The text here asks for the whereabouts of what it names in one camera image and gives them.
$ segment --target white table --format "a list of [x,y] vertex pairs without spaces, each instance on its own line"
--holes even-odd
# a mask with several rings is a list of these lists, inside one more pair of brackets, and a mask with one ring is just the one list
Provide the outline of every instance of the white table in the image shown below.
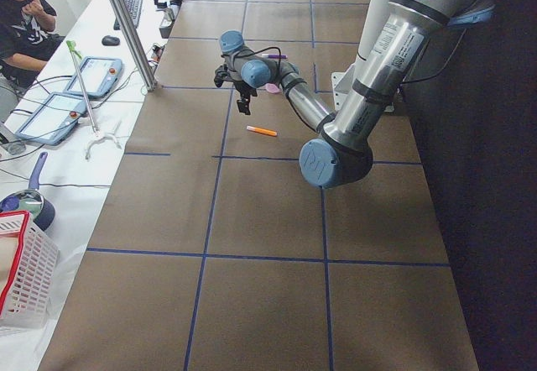
[[[153,0],[143,0],[138,36],[144,50],[148,52],[153,44],[165,43],[165,39],[162,39],[159,33],[162,17],[161,12],[155,11]],[[114,19],[115,16],[108,0],[92,0],[66,39],[74,40],[76,48],[83,55],[121,59],[124,68],[117,82],[121,85],[136,66],[123,33],[113,30]],[[114,47],[103,46],[101,39],[105,35],[117,36],[121,44]],[[54,81],[44,79],[72,75],[74,71],[72,58],[64,42],[40,73],[38,80],[44,82],[47,91],[62,91],[68,79]],[[32,87],[25,96],[27,99],[23,99],[18,108],[32,112],[39,106],[36,102],[42,102],[47,97],[47,91],[41,86]],[[42,329],[0,337],[0,369],[2,371],[30,371],[38,368],[107,197],[106,186],[112,183],[116,174],[123,156],[123,148],[133,130],[145,93],[143,79],[139,73],[135,72],[124,89],[114,93],[102,107],[94,111],[96,122],[102,131],[112,129],[117,121],[121,121],[116,131],[118,141],[122,145],[121,149],[113,141],[106,139],[91,148],[91,157],[86,160],[84,149],[93,136],[91,125],[87,123],[75,127],[70,136],[58,146],[45,146],[38,150],[45,150],[49,153],[39,179],[41,184],[76,184],[97,187],[42,185],[39,188],[55,207],[55,219],[46,233],[60,249],[60,259],[50,294],[50,318]],[[6,126],[15,131],[26,118],[26,115],[15,112],[6,121]],[[24,153],[38,146],[40,144],[28,143]],[[38,155],[39,152],[36,152],[22,158],[0,161],[0,169],[28,178]],[[2,159],[10,157],[2,149]],[[2,198],[27,187],[26,180],[0,171],[0,196]]]

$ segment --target white basket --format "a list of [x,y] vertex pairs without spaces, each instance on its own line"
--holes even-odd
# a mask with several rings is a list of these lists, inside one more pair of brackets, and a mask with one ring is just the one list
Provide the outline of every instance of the white basket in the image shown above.
[[8,282],[0,294],[0,336],[42,327],[58,248],[28,212],[0,214],[0,237],[18,239]]

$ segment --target black mouse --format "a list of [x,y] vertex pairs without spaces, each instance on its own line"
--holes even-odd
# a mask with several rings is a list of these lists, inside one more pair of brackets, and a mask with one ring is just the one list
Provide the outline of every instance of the black mouse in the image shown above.
[[111,35],[105,35],[101,40],[101,43],[105,46],[116,46],[119,45],[120,42],[118,37],[113,37]]

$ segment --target metal pot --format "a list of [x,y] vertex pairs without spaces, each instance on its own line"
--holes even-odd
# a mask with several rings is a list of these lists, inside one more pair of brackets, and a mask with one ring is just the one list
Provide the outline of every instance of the metal pot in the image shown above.
[[41,230],[46,230],[54,220],[55,209],[50,201],[47,201],[39,193],[39,175],[43,169],[44,162],[47,160],[48,153],[43,152],[39,155],[34,170],[30,176],[28,189],[15,192],[0,201],[0,210],[2,212],[11,212],[14,210],[26,210],[30,212],[35,225]]

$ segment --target person's hand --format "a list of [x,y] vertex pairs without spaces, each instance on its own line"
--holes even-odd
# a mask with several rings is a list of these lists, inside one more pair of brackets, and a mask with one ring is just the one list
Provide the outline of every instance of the person's hand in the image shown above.
[[29,14],[30,16],[40,16],[44,13],[40,0],[32,0],[30,3],[24,6],[22,10],[23,13]]

